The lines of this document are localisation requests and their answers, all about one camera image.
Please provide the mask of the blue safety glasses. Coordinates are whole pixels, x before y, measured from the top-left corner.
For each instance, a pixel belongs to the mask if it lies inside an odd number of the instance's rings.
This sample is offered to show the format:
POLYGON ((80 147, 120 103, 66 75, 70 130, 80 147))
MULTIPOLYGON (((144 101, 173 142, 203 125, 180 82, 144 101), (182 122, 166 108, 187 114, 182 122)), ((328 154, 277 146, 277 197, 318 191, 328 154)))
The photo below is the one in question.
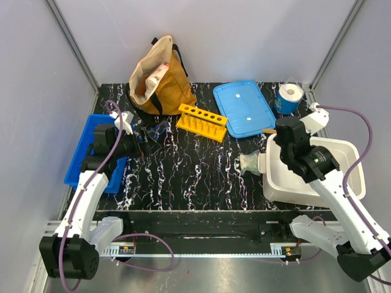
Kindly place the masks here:
POLYGON ((145 128, 145 130, 147 131, 149 140, 154 140, 155 142, 157 142, 158 139, 166 132, 168 126, 169 126, 168 122, 164 120, 159 122, 155 126, 144 126, 142 128, 145 128))

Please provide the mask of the yellow test tube rack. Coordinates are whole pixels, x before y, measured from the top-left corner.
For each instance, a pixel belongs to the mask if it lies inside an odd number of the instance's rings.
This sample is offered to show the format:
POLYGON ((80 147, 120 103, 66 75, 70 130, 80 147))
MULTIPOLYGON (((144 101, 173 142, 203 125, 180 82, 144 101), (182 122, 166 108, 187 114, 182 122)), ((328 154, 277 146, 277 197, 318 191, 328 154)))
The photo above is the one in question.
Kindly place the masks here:
POLYGON ((227 117, 187 104, 181 104, 178 110, 181 113, 181 117, 177 121, 177 128, 215 140, 219 143, 223 142, 227 133, 227 117))

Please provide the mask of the light blue tray lid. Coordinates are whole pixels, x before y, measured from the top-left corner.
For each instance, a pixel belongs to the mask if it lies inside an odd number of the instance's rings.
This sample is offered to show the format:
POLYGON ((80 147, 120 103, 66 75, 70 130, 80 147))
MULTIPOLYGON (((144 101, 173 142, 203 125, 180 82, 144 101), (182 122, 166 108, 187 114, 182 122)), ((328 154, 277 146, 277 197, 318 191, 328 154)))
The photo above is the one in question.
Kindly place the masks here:
POLYGON ((276 118, 257 83, 250 80, 219 85, 213 89, 217 108, 228 118, 229 134, 236 138, 257 136, 274 129, 276 118))

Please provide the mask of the plastic packet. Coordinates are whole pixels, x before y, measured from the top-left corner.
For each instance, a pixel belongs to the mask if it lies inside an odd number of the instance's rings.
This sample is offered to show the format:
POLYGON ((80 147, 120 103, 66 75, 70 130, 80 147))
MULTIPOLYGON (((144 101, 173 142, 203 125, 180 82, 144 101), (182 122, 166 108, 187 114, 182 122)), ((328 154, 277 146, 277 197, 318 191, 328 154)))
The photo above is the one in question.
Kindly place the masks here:
POLYGON ((251 174, 257 176, 261 174, 260 168, 258 166, 259 156, 260 156, 260 152, 258 150, 253 151, 250 154, 244 154, 244 153, 239 154, 241 175, 244 175, 246 172, 250 172, 251 174))

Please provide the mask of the yellow rubber band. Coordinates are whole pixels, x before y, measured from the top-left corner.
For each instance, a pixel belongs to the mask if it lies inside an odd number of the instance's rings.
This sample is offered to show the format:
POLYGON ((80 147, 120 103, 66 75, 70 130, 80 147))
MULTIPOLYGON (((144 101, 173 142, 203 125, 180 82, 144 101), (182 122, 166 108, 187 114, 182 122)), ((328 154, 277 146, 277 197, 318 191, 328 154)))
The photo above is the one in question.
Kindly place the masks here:
POLYGON ((275 129, 263 129, 263 132, 266 134, 275 134, 276 130, 275 129))

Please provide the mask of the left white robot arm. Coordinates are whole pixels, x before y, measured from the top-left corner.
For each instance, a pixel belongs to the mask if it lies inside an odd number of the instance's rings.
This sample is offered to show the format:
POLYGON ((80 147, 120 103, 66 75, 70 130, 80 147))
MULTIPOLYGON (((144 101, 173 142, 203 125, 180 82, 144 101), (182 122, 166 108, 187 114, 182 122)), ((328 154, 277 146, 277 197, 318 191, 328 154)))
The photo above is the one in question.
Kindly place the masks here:
POLYGON ((120 217, 104 218, 91 229, 97 204, 124 157, 150 155, 154 140, 141 130, 138 136, 113 124, 97 125, 81 163, 79 182, 69 209, 52 236, 42 237, 39 250, 48 276, 90 280, 102 252, 116 238, 127 241, 133 228, 120 217))

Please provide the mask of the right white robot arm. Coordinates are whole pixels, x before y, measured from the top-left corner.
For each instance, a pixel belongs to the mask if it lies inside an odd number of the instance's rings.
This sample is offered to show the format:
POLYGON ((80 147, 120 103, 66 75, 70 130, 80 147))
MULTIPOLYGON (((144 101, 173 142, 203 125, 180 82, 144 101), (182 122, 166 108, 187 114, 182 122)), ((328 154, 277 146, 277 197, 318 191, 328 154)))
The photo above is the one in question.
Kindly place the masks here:
POLYGON ((390 261, 390 235, 349 192, 332 153, 324 146, 311 144, 304 122, 296 117, 278 119, 274 141, 280 147, 281 161, 326 201, 343 228, 338 234, 295 212, 291 220, 278 226, 279 237, 286 242, 297 237, 318 246, 357 282, 390 261))

